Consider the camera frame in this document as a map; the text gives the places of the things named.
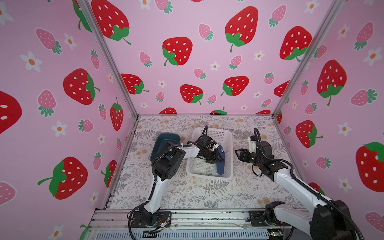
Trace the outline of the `blue paper napkin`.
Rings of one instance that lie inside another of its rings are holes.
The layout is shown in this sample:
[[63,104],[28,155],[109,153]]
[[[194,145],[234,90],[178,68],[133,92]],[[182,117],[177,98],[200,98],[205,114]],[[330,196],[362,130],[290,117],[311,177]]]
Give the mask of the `blue paper napkin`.
[[225,173],[225,152],[222,146],[218,146],[217,148],[217,173],[219,175],[223,175]]

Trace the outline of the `white plastic basket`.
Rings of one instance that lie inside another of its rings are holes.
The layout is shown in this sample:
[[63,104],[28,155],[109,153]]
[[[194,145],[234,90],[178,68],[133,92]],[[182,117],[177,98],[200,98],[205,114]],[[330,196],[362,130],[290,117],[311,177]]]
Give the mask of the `white plastic basket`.
[[217,164],[206,163],[199,158],[187,159],[187,174],[197,178],[230,181],[233,178],[233,136],[228,130],[208,128],[208,136],[213,138],[225,152],[224,173],[217,172]]

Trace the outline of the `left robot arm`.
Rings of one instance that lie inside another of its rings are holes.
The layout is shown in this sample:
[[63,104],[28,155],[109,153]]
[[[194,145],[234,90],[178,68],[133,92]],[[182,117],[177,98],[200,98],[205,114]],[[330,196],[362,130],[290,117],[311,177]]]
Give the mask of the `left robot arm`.
[[157,221],[167,182],[175,176],[182,161],[188,158],[200,158],[216,164],[225,161],[225,153],[218,144],[209,148],[194,143],[176,145],[167,142],[152,163],[153,185],[147,203],[140,208],[147,225],[152,226]]

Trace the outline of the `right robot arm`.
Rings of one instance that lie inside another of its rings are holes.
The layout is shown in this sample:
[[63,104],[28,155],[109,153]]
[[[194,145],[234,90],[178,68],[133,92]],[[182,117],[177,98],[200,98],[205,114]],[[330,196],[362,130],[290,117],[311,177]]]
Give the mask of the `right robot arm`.
[[302,212],[282,201],[267,204],[263,218],[268,224],[287,223],[313,240],[362,240],[364,235],[351,218],[348,206],[322,195],[293,174],[291,163],[266,157],[263,150],[239,149],[238,159],[259,167],[262,174],[290,192],[306,208]]

